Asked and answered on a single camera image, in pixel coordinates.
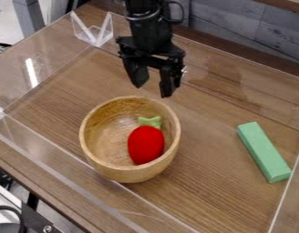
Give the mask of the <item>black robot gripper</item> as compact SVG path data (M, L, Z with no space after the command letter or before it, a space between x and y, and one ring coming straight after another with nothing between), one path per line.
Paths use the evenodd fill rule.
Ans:
M130 22L131 36L119 36L119 56L131 83L140 88L150 79L148 66L161 74L161 95L170 97L181 86L185 51L173 43L173 26L183 18L171 17L169 5L128 5L126 19Z

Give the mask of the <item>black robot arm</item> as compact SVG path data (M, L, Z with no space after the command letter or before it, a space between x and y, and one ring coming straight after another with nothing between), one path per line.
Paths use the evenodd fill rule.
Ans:
M173 25L183 22L185 10L171 0L124 0L131 36L119 36L119 57L131 83L140 88L150 79L148 68L159 70L162 97L181 86L186 52L173 43Z

